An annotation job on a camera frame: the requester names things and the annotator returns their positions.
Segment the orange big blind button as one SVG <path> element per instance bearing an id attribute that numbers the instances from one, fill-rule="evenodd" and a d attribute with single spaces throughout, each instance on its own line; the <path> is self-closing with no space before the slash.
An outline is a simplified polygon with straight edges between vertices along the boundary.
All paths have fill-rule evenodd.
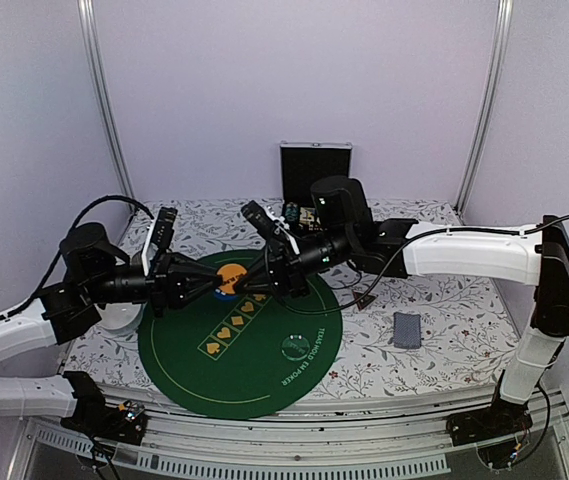
<path id="1" fill-rule="evenodd" d="M 247 269 L 238 263 L 227 263 L 222 265 L 217 274 L 222 278 L 222 283 L 216 289 L 221 296 L 234 296 L 236 294 L 235 285 L 245 276 Z"/>

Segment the blue small blind button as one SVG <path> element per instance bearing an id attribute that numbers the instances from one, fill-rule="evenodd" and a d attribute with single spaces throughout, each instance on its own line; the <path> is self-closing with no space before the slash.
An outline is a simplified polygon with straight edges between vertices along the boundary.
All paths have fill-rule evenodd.
<path id="1" fill-rule="evenodd" d="M 225 292 L 222 292 L 221 290 L 215 290 L 213 294 L 216 299 L 222 301 L 232 301 L 238 298 L 236 294 L 227 294 Z"/>

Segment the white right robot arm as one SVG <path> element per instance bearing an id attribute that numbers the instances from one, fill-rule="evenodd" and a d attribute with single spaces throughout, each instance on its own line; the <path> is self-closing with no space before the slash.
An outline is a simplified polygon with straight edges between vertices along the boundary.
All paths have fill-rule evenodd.
<path id="1" fill-rule="evenodd" d="M 296 238 L 254 201 L 241 213 L 265 241 L 238 293 L 305 296 L 308 278 L 350 261 L 378 277 L 451 274 L 508 280 L 535 289 L 529 326 L 501 375 L 481 427 L 501 436 L 516 424 L 543 372 L 569 337 L 569 237 L 562 218 L 521 227 L 444 227 L 413 219 L 376 221 L 359 180 L 331 176 L 312 184 L 320 230 Z"/>

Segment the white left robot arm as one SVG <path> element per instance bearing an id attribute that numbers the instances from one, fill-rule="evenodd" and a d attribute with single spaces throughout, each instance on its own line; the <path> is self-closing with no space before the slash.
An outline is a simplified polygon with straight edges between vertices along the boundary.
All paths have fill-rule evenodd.
<path id="1" fill-rule="evenodd" d="M 25 306 L 0 315 L 0 362 L 21 353 L 77 339 L 103 321 L 105 306 L 148 305 L 161 315 L 179 309 L 222 283 L 215 269 L 169 251 L 171 227 L 156 225 L 147 244 L 153 257 L 135 264 L 97 222 L 69 231 L 59 251 L 64 279 L 41 289 Z M 0 378 L 0 417 L 56 416 L 105 433 L 112 416 L 104 396 L 84 372 L 44 378 Z"/>

